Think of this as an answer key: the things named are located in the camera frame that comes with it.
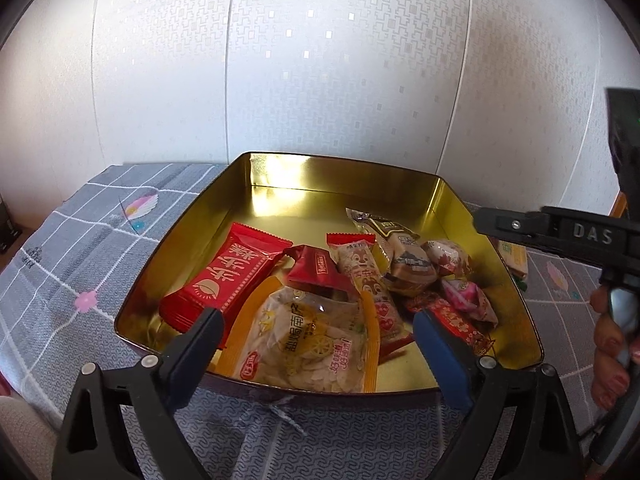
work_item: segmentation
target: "human hand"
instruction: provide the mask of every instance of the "human hand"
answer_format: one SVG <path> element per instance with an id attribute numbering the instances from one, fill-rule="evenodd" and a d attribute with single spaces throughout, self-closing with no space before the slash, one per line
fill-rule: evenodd
<path id="1" fill-rule="evenodd" d="M 615 359 L 625 339 L 607 312 L 608 301 L 608 290 L 604 286 L 595 290 L 590 298 L 591 306 L 600 314 L 593 333 L 596 353 L 593 359 L 591 397 L 598 406 L 607 411 L 613 408 L 616 399 L 624 395 L 629 388 L 629 374 Z M 640 364 L 640 337 L 631 343 L 629 351 L 631 359 Z"/>

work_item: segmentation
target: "golden tin box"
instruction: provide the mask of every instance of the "golden tin box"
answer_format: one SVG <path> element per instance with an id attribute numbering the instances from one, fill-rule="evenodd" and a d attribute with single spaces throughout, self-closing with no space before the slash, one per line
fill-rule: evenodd
<path id="1" fill-rule="evenodd" d="M 166 234 L 116 316 L 115 331 L 141 352 L 160 352 L 177 335 L 158 316 L 159 300 L 191 280 L 213 258 L 231 222 L 325 248 L 330 232 L 356 232 L 345 208 L 385 216 L 425 239 L 450 238 L 473 261 L 470 279 L 487 294 L 500 321 L 491 332 L 502 366 L 524 368 L 543 351 L 527 307 L 500 256 L 472 224 L 472 216 L 440 177 L 344 158 L 245 153 L 237 158 Z M 294 396 L 303 404 L 338 408 L 415 407 L 433 402 L 437 384 L 416 343 L 378 367 L 375 394 L 286 390 L 208 372 L 203 384 L 255 400 Z"/>

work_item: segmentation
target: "wall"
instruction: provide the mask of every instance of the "wall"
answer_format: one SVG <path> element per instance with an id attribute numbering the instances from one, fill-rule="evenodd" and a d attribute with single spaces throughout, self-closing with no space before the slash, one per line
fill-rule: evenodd
<path id="1" fill-rule="evenodd" d="M 0 192 L 37 226 L 110 164 L 282 150 L 607 213 L 604 87 L 639 60 L 602 0 L 35 0 L 0 50 Z"/>

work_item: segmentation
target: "blue gripper pad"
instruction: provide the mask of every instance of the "blue gripper pad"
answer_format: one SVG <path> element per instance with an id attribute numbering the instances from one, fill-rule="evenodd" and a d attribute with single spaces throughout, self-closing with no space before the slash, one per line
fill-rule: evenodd
<path id="1" fill-rule="evenodd" d="M 447 406 L 467 414 L 474 405 L 471 378 L 476 359 L 471 348 L 450 334 L 428 310 L 415 315 L 414 338 Z"/>

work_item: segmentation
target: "gray checkered tablecloth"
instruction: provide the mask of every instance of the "gray checkered tablecloth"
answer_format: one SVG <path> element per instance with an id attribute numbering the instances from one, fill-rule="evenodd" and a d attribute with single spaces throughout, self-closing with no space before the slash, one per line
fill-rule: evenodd
<path id="1" fill-rule="evenodd" d="M 0 371 L 55 428 L 82 364 L 107 369 L 136 362 L 114 334 L 113 318 L 158 241 L 223 168 L 112 166 L 54 211 L 0 274 Z M 148 214 L 124 218 L 124 207 L 156 196 Z M 586 302 L 598 271 L 535 251 L 529 271 L 527 304 L 580 431 L 596 417 L 589 394 L 595 318 Z M 129 408 L 124 414 L 145 477 L 160 478 L 135 417 Z M 310 480 L 424 478 L 461 420 L 444 405 L 320 412 L 203 389 L 175 418 L 212 478 Z M 478 478 L 490 478 L 508 418 Z"/>

